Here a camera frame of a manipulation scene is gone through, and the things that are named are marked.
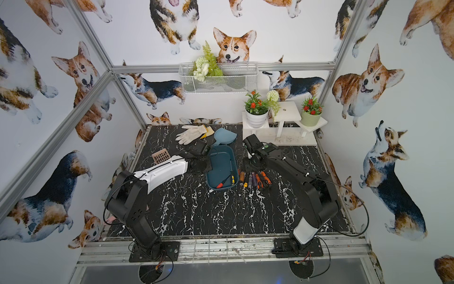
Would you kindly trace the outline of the teal storage box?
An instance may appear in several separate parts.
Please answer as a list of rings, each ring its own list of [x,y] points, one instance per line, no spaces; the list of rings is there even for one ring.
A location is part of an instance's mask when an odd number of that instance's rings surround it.
[[[227,145],[218,145],[210,149],[208,156],[212,163],[212,170],[206,174],[208,187],[214,191],[234,188],[238,184],[239,174],[233,149]],[[231,172],[235,175],[235,185],[216,189],[216,186],[231,175]]]

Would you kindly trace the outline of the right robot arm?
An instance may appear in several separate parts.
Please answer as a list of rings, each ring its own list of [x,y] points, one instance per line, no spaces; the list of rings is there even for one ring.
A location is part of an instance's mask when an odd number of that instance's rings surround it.
[[[312,241],[316,233],[341,210],[336,186],[327,175],[318,175],[287,157],[275,144],[264,144],[255,134],[243,140],[255,170],[273,170],[290,182],[301,203],[301,219],[291,237],[299,245]]]

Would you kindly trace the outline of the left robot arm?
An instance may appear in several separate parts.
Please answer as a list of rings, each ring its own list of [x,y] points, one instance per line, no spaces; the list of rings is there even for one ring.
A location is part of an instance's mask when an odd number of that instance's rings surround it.
[[[118,174],[108,197],[105,210],[109,211],[135,239],[140,251],[156,260],[164,256],[161,238],[147,221],[148,195],[161,184],[185,173],[202,174],[212,169],[208,153],[210,146],[196,142],[189,151],[170,156],[166,149],[158,151],[156,164],[148,169]]]

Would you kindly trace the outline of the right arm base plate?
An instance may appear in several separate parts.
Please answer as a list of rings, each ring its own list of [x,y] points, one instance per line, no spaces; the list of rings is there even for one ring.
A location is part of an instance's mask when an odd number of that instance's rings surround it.
[[[276,258],[291,257],[322,257],[324,255],[320,240],[312,239],[306,244],[300,244],[296,239],[274,239],[271,253]]]

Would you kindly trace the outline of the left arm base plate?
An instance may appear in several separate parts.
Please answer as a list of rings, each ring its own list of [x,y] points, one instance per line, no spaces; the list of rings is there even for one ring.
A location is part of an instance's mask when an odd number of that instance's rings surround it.
[[[180,245],[181,243],[178,241],[165,241],[155,243],[152,248],[146,249],[135,243],[131,249],[129,262],[176,261],[179,256]]]

